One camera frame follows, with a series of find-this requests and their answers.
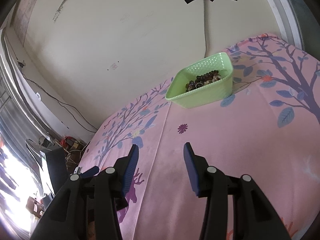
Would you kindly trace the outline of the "mixed jewelry pile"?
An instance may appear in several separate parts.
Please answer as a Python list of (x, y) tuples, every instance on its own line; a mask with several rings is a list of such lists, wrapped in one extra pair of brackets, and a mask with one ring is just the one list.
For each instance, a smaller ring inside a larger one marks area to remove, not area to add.
[(186, 85), (186, 92), (201, 88), (206, 85), (210, 85), (216, 81), (221, 80), (222, 77), (218, 70), (213, 70), (211, 72), (207, 72), (203, 75), (198, 75), (195, 80), (189, 81)]

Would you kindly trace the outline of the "bedside clutter pile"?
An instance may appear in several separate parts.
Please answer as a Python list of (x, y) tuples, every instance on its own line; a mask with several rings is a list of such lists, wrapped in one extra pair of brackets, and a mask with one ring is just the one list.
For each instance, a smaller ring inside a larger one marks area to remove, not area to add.
[(55, 147), (61, 147), (64, 150), (66, 166), (69, 173), (73, 173), (76, 167), (79, 165), (82, 156), (84, 155), (87, 144), (82, 140), (75, 139), (71, 136), (65, 136), (61, 140), (55, 139), (50, 142), (44, 136), (40, 137), (39, 145), (53, 149)]

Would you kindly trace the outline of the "pink tree-print bedsheet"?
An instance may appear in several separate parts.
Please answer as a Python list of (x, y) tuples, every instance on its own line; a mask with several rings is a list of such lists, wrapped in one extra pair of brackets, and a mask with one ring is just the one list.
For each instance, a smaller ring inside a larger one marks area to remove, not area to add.
[(80, 166), (101, 170), (139, 147), (124, 239), (198, 239), (206, 201), (191, 189), (183, 160), (189, 142), (223, 173), (249, 174), (292, 239), (319, 213), (319, 61), (270, 34), (226, 49), (231, 96), (184, 109), (165, 99), (170, 80), (124, 106), (99, 128)]

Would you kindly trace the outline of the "green plastic basket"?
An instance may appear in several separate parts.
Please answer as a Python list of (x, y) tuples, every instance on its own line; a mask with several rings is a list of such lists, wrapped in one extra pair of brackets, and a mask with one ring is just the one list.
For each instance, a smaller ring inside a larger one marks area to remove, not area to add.
[(225, 52), (204, 58), (180, 70), (165, 99), (185, 109), (220, 101), (233, 90), (233, 66)]

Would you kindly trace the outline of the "white window frame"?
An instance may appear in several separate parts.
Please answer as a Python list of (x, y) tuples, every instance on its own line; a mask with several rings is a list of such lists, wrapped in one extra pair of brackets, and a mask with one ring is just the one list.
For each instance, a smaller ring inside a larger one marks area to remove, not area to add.
[(303, 0), (267, 0), (281, 38), (319, 59), (319, 23)]

